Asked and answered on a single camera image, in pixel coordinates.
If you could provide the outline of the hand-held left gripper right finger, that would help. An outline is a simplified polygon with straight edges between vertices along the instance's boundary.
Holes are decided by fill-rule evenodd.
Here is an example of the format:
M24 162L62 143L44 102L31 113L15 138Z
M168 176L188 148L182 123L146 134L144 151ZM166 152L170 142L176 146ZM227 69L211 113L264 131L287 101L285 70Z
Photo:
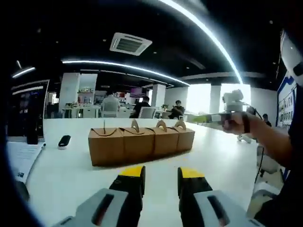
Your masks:
M178 168L179 212L184 227L260 227L246 211L220 190L213 190L205 175Z

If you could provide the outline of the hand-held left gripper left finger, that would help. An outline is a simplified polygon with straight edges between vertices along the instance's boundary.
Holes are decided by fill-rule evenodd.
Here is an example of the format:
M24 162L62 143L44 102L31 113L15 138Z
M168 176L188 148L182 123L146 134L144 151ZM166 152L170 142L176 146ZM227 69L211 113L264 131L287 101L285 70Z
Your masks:
M136 227L143 209L145 166L128 167L55 227Z

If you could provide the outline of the person's right hand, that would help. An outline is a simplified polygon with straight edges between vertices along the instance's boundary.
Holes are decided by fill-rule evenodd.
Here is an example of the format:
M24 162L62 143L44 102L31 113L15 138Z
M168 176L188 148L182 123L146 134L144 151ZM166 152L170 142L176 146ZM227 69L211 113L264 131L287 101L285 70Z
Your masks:
M249 123L248 116L246 115L243 120L243 112L234 112L230 118L223 123L223 131L237 136L237 140L251 141L252 135L245 133L245 124Z

